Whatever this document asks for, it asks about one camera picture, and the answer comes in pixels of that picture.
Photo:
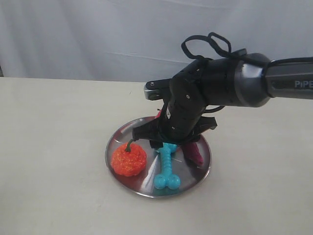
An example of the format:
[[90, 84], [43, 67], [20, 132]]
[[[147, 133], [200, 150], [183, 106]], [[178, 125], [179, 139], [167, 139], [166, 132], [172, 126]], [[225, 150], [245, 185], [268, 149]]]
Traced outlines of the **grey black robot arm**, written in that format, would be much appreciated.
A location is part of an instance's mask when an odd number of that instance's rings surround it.
[[271, 61], [259, 53], [209, 60], [197, 59], [169, 79], [145, 84], [148, 100], [163, 100], [160, 116], [136, 127], [134, 141], [152, 148], [184, 145], [217, 127], [209, 117], [226, 106], [257, 108], [271, 98], [312, 99], [311, 57]]

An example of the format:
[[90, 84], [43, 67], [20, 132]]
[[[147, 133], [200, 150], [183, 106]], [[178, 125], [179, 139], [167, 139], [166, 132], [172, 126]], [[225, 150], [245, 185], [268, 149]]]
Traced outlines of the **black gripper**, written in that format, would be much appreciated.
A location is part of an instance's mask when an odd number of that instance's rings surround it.
[[133, 140], [149, 140], [152, 148], [163, 143], [183, 145], [196, 142], [199, 136], [214, 130], [214, 117], [203, 117], [206, 102], [196, 83], [184, 79], [170, 79], [171, 97], [163, 101], [159, 118], [153, 119], [133, 129]]

